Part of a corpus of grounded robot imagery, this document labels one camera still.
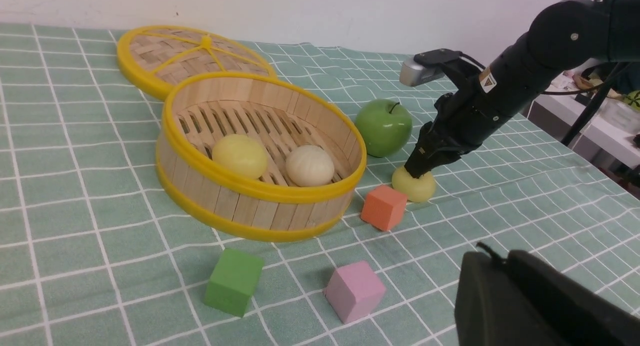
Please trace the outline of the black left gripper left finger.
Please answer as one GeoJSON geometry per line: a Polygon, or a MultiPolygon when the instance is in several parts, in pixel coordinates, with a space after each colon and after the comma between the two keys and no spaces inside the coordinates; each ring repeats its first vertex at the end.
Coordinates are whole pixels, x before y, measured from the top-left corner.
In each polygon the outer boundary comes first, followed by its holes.
{"type": "Polygon", "coordinates": [[[462,257],[454,318],[460,345],[565,345],[483,242],[462,257]]]}

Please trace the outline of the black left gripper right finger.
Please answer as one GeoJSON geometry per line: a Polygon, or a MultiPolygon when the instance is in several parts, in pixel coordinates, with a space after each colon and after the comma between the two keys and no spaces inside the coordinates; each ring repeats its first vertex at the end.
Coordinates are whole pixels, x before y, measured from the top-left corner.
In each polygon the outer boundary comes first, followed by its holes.
{"type": "Polygon", "coordinates": [[[638,345],[639,319],[541,259],[509,252],[506,271],[538,314],[571,345],[638,345]]]}

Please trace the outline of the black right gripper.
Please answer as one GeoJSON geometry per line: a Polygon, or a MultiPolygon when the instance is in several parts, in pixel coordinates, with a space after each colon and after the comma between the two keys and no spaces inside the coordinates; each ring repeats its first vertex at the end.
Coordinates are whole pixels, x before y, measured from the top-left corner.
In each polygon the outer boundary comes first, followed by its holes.
{"type": "Polygon", "coordinates": [[[511,116],[488,99],[488,92],[498,83],[489,66],[454,50],[431,50],[414,55],[413,60],[422,66],[439,66],[457,88],[435,102],[437,115],[420,128],[404,165],[418,179],[478,149],[511,116]]]}

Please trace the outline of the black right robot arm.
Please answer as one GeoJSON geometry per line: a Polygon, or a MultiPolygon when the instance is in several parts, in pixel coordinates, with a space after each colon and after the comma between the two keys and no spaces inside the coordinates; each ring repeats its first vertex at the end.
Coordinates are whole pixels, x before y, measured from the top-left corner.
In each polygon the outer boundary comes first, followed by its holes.
{"type": "Polygon", "coordinates": [[[405,170],[418,179],[478,149],[553,79],[590,59],[639,60],[640,0],[562,0],[487,66],[460,51],[435,49],[402,66],[400,82],[415,87],[448,77],[455,93],[439,97],[437,114],[420,129],[405,170]]]}

